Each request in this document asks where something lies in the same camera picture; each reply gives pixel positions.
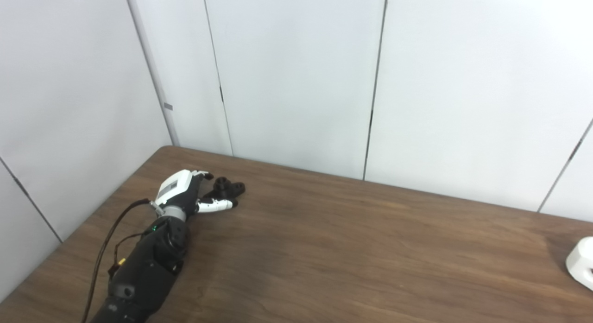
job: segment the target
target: black cable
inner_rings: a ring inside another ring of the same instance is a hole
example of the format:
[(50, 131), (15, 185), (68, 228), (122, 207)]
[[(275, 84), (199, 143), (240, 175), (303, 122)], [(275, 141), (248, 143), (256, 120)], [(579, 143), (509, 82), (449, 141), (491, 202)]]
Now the black cable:
[(119, 248), (119, 246), (125, 242), (126, 240), (129, 240), (131, 238), (135, 238), (136, 236), (140, 236), (144, 233), (137, 233), (137, 234), (132, 234), (129, 236), (124, 237), (123, 239), (121, 239), (121, 241), (117, 242), (117, 244), (115, 245), (115, 249), (113, 250), (113, 265), (117, 264), (117, 249)]
[(99, 266), (101, 265), (101, 259), (103, 257), (103, 253), (105, 253), (107, 244), (109, 243), (109, 240), (111, 239), (113, 232), (115, 231), (115, 228), (117, 228), (117, 225), (123, 219), (123, 217), (125, 217), (127, 215), (127, 212), (129, 212), (131, 209), (133, 209), (136, 206), (145, 205), (147, 203), (150, 203), (150, 200), (148, 200), (146, 198), (131, 203), (127, 207), (127, 209), (125, 209), (123, 212), (121, 212), (121, 215), (119, 217), (117, 217), (115, 222), (113, 222), (113, 226), (107, 233), (105, 241), (103, 242), (103, 245), (101, 246), (101, 249), (99, 250), (99, 254), (97, 256), (97, 261), (95, 262), (95, 268), (93, 269), (93, 275), (91, 276), (91, 289), (89, 289), (89, 291), (88, 291), (87, 305), (84, 308), (84, 313), (82, 315), (81, 323), (85, 323), (87, 321), (88, 311), (91, 310), (91, 302), (93, 301), (93, 293), (95, 291), (95, 283), (97, 282), (97, 275), (99, 273)]

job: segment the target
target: black forearm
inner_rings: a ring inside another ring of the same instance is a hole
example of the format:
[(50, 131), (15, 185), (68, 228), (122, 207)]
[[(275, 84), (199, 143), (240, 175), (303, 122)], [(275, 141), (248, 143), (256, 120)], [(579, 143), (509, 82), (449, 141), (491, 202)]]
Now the black forearm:
[(91, 323), (143, 323), (171, 291), (186, 252), (185, 222), (157, 219), (109, 282), (108, 297)]

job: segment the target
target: brown tabletop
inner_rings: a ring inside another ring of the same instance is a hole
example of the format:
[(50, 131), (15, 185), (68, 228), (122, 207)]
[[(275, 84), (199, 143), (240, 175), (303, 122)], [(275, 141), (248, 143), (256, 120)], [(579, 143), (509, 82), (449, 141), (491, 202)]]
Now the brown tabletop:
[[(80, 321), (113, 221), (180, 169), (247, 192), (236, 209), (190, 220), (184, 270), (151, 323), (593, 322), (593, 292), (564, 267), (591, 223), (176, 147), (158, 150), (0, 304), (0, 321)], [(116, 230), (91, 315), (114, 243), (153, 220), (138, 207)]]

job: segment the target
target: white robotic finger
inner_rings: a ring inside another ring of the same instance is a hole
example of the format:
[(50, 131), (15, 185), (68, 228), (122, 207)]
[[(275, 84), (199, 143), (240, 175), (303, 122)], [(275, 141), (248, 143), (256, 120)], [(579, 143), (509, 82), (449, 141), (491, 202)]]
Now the white robotic finger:
[(197, 203), (197, 212), (198, 213), (210, 213), (210, 212), (218, 212), (224, 211), (225, 209), (231, 209), (234, 207), (234, 204), (230, 200), (212, 200), (209, 202), (201, 202)]

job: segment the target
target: white object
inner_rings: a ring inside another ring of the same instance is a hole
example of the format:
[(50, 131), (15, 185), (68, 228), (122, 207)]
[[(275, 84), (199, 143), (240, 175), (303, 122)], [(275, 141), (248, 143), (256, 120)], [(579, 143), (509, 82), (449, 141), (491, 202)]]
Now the white object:
[(171, 143), (126, 0), (0, 0), (0, 155), (66, 239)]
[(593, 133), (589, 131), (541, 212), (593, 222)]
[(538, 210), (593, 114), (591, 6), (389, 0), (366, 179)]
[(566, 258), (566, 268), (576, 281), (593, 291), (593, 237), (581, 239)]
[(161, 184), (154, 202), (160, 206), (163, 203), (167, 203), (167, 200), (172, 197), (186, 192), (193, 176), (194, 174), (189, 170), (174, 173)]
[(385, 0), (206, 0), (239, 158), (362, 179)]
[(130, 3), (179, 145), (231, 155), (204, 0)]
[[(153, 206), (156, 209), (157, 214), (161, 214), (159, 212), (162, 211), (160, 209), (160, 205), (167, 203), (167, 200), (171, 199), (174, 196), (183, 194), (188, 190), (191, 180), (194, 176), (208, 174), (208, 171), (182, 170), (174, 173), (173, 175), (171, 175), (171, 177), (167, 178), (161, 184), (161, 187), (158, 190), (157, 198), (155, 200), (156, 206)], [(206, 199), (204, 201), (198, 200), (196, 202), (196, 205), (198, 213), (211, 213), (231, 209), (233, 207), (233, 202), (225, 199)], [(164, 211), (164, 215), (171, 215), (173, 213), (173, 216), (185, 221), (185, 213), (179, 207), (167, 206), (164, 208)]]
[(35, 207), (0, 163), (0, 302), (59, 245)]

